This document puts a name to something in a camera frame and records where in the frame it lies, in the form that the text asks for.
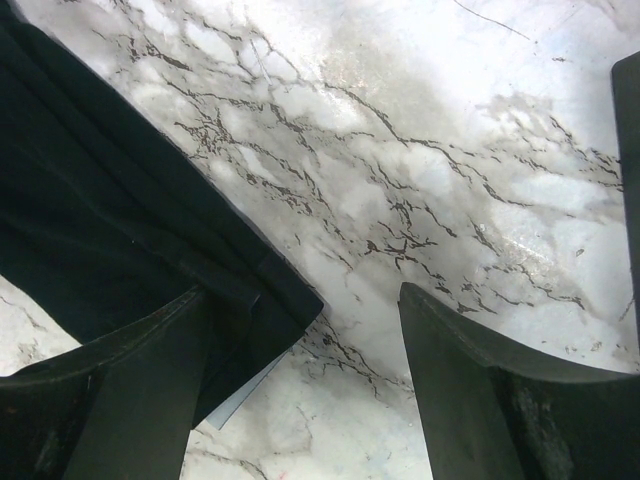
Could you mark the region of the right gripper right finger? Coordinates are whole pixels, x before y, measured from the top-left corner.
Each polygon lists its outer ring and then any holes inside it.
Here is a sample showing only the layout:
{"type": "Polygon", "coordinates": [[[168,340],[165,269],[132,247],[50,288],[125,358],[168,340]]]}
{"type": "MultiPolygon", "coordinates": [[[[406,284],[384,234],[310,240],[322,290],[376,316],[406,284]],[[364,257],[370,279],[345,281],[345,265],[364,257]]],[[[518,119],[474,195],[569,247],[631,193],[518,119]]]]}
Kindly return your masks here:
{"type": "Polygon", "coordinates": [[[543,353],[404,283],[402,334],[436,479],[635,479],[639,379],[543,353]]]}

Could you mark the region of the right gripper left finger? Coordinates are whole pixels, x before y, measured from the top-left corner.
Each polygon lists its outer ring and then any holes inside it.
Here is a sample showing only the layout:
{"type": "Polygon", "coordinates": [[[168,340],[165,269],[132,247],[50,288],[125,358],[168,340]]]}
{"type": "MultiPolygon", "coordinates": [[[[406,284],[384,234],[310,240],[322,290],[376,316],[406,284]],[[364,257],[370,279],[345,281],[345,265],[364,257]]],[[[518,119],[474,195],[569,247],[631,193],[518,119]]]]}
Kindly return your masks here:
{"type": "Polygon", "coordinates": [[[208,357],[210,302],[153,314],[1,380],[4,479],[176,479],[208,357]]]}

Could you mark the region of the black underwear white waistband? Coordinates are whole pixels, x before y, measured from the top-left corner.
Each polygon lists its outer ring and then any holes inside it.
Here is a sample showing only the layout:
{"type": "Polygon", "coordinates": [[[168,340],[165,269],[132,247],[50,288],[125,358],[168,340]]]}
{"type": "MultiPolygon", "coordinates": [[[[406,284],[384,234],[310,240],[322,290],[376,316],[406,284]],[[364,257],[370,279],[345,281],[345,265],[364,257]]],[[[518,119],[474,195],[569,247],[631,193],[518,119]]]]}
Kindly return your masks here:
{"type": "Polygon", "coordinates": [[[80,343],[206,289],[214,327],[196,421],[295,344],[323,307],[171,141],[8,2],[1,273],[80,343]]]}

